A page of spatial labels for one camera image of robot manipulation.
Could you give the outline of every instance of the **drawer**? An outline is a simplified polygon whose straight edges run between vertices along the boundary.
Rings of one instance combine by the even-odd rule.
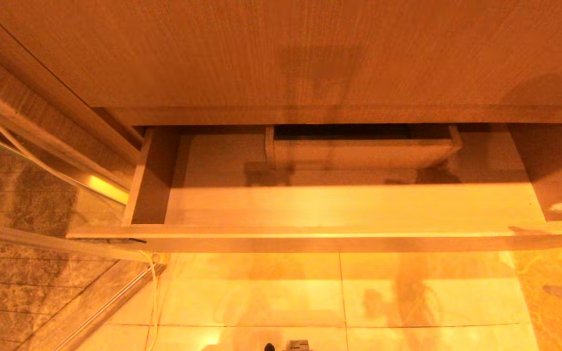
[[[562,246],[562,215],[548,211],[562,201],[562,126],[446,130],[460,150],[418,169],[275,167],[270,127],[150,127],[122,227],[69,237],[219,253]]]
[[[283,125],[266,133],[267,158],[283,169],[422,169],[461,148],[448,124]]]

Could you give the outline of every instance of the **tile grout line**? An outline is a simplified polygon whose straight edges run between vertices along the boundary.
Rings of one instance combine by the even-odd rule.
[[[468,325],[418,325],[412,327],[400,326],[357,326],[351,327],[354,329],[428,329],[428,328],[475,328],[475,327],[499,327],[506,325],[530,325],[530,322],[507,322],[507,323],[493,323],[493,324],[468,324]],[[105,325],[112,325],[114,327],[152,327],[149,324],[140,323],[106,323]],[[311,329],[344,329],[343,327],[335,327],[332,325],[201,325],[201,324],[164,324],[160,327],[177,327],[177,328],[311,328]]]
[[[341,285],[341,306],[344,311],[344,334],[346,336],[346,351],[350,351],[348,347],[348,322],[346,321],[346,296],[344,295],[344,277],[341,273],[341,253],[337,253],[337,258],[340,267],[340,285]]]
[[[144,349],[142,349],[142,351],[147,351],[147,348],[149,348],[149,336],[151,335],[151,326],[148,325],[147,326],[147,338],[144,340]]]

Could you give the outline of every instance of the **wooden drawer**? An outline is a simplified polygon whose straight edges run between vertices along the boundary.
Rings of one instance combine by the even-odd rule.
[[[123,226],[69,237],[170,252],[561,246],[562,215],[545,209],[562,201],[562,126],[460,129],[461,150],[426,169],[274,169],[263,126],[149,128]]]
[[[457,127],[448,124],[366,124],[348,134],[338,132],[343,126],[292,127],[267,128],[267,157],[276,168],[422,169],[461,148]]]

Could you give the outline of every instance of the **tile floor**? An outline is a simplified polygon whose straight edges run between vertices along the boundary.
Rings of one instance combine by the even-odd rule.
[[[80,351],[144,351],[152,287]],[[154,351],[536,351],[509,253],[175,254]]]

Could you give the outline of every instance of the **wood grain surface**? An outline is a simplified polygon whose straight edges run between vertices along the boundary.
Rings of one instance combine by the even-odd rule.
[[[562,202],[562,126],[511,124],[509,130],[546,220],[562,220],[549,210]]]
[[[179,149],[179,127],[150,128],[123,214],[123,225],[163,222]]]
[[[132,164],[0,65],[0,124],[73,166],[128,189]]]
[[[462,253],[562,247],[562,222],[525,227],[476,228],[414,233],[351,227],[84,227],[67,234],[77,238],[137,238],[128,249],[161,253]]]
[[[562,122],[562,1],[23,0],[0,24],[129,124]]]
[[[142,138],[113,117],[93,111],[0,24],[0,65],[92,136],[129,162],[136,162]]]

